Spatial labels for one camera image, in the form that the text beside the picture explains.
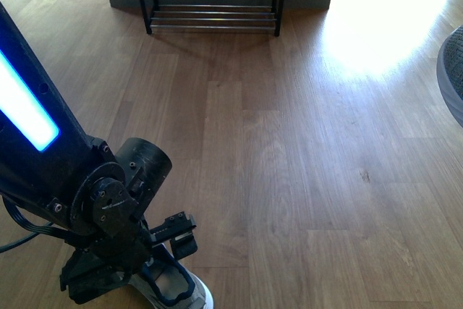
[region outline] screw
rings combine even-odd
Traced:
[[[63,206],[61,204],[55,204],[54,206],[55,213],[60,212],[62,209],[63,209]]]

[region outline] cable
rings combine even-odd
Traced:
[[[5,205],[5,208],[7,209],[9,215],[12,217],[14,222],[19,224],[22,228],[34,232],[37,234],[45,234],[49,235],[51,237],[59,238],[59,239],[64,239],[67,243],[69,243],[72,246],[80,247],[83,245],[87,245],[88,240],[85,237],[81,237],[78,234],[75,234],[73,232],[67,231],[65,229],[60,229],[56,227],[50,227],[50,226],[36,226],[29,220],[27,220],[17,209],[16,205],[11,203],[9,200],[7,200],[5,197],[3,197],[3,203]]]
[[[44,227],[49,227],[53,224],[53,222],[49,222],[47,224],[45,224]],[[22,238],[22,239],[19,239],[15,242],[12,242],[10,244],[7,244],[7,245],[3,245],[3,246],[0,246],[0,253],[5,253],[6,251],[10,251],[22,244],[25,244],[26,242],[34,239],[35,237],[37,237],[39,235],[39,233],[30,233],[28,236]]]

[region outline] blue led light strip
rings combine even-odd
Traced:
[[[1,51],[0,110],[40,152],[59,136],[56,123]]]

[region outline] white sneaker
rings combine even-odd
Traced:
[[[209,289],[161,245],[129,281],[156,309],[213,309]]]

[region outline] gray fabric object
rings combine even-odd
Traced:
[[[445,40],[439,51],[437,79],[451,114],[463,127],[463,26]]]

